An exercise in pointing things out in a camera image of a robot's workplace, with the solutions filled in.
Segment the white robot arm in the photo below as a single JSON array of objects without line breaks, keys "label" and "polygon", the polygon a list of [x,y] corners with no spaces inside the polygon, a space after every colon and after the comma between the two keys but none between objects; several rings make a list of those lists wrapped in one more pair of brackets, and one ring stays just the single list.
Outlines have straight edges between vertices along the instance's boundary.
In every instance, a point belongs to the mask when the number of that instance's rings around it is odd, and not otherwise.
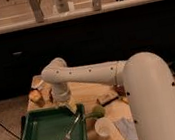
[{"label": "white robot arm", "polygon": [[71,99],[67,84],[73,82],[119,85],[129,98],[139,140],[175,140],[175,81],[165,60],[151,52],[139,52],[127,61],[110,61],[68,67],[62,58],[42,69],[58,102]]}]

